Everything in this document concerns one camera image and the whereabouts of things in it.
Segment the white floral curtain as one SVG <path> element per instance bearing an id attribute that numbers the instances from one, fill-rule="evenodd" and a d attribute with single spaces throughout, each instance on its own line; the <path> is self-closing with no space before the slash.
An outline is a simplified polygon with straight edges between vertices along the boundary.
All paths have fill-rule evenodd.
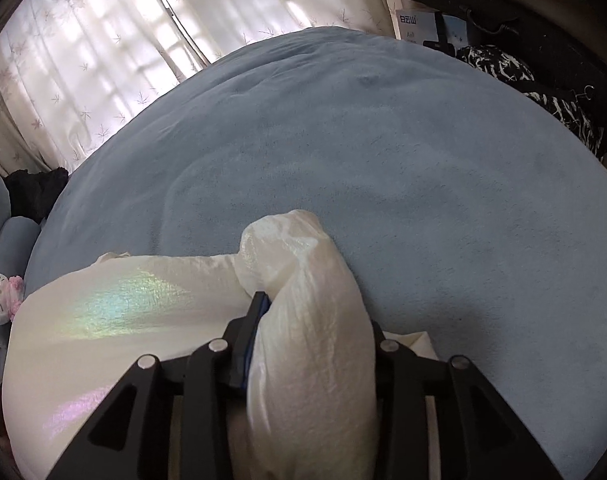
<path id="1" fill-rule="evenodd" d="M 0 170 L 76 169 L 159 96 L 239 48 L 307 27 L 391 35 L 390 0 L 10 0 Z"/>

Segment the pink white kitty plush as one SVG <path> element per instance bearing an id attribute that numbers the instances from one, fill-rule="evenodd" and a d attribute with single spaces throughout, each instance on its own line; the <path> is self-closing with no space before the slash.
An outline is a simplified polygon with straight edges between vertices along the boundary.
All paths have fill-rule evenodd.
<path id="1" fill-rule="evenodd" d="M 12 322 L 24 300 L 24 281 L 0 273 L 0 326 Z"/>

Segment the white labelled box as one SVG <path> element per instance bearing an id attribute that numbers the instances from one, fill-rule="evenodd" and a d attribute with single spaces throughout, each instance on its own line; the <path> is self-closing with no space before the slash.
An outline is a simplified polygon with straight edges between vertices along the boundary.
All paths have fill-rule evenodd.
<path id="1" fill-rule="evenodd" d="M 448 55 L 468 47 L 466 22 L 439 11 L 397 10 L 398 38 Z"/>

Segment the white puffer down coat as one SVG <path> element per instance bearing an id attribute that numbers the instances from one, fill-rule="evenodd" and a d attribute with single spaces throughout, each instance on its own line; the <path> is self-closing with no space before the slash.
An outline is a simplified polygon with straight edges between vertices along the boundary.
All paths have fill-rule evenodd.
<path id="1" fill-rule="evenodd" d="M 238 252 L 105 254 L 29 295 L 12 325 L 3 415 L 27 479 L 46 478 L 144 354 L 187 356 L 266 292 L 247 403 L 232 419 L 246 479 L 367 479 L 377 441 L 375 342 L 360 289 L 311 212 L 249 224 Z"/>

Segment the blue fleece bed cover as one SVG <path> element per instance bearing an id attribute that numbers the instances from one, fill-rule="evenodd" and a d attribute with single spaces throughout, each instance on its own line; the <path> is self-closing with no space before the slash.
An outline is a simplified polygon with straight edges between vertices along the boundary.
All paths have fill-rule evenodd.
<path id="1" fill-rule="evenodd" d="M 73 174 L 35 292 L 104 252 L 210 256 L 316 214 L 386 330 L 475 361 L 567 479 L 607 449 L 607 169 L 506 84 L 338 27 L 252 44 L 170 90 Z"/>

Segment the black white patterned clothes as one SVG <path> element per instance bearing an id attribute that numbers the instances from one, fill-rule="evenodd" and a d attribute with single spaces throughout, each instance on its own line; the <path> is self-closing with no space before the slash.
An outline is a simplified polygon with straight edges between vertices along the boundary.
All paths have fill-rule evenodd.
<path id="1" fill-rule="evenodd" d="M 606 154 L 605 128 L 589 111 L 588 99 L 554 89 L 515 56 L 494 46 L 464 47 L 456 58 L 507 84 L 544 108 L 601 162 Z"/>

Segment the lower blue pillow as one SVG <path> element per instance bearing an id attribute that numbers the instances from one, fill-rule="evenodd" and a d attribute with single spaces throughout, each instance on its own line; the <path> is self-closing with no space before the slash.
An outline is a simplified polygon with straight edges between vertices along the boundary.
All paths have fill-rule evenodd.
<path id="1" fill-rule="evenodd" d="M 12 217 L 0 231 L 0 273 L 8 278 L 18 275 L 24 280 L 28 260 L 40 226 L 28 218 Z M 0 326 L 0 349 L 8 346 L 11 322 Z"/>

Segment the black garment by pillows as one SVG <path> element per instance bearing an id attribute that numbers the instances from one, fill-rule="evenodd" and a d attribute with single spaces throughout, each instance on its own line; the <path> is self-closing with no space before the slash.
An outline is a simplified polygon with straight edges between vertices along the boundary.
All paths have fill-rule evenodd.
<path id="1" fill-rule="evenodd" d="M 62 167 L 36 174 L 26 169 L 12 172 L 3 179 L 10 194 L 12 216 L 41 223 L 50 214 L 68 180 L 68 171 Z"/>

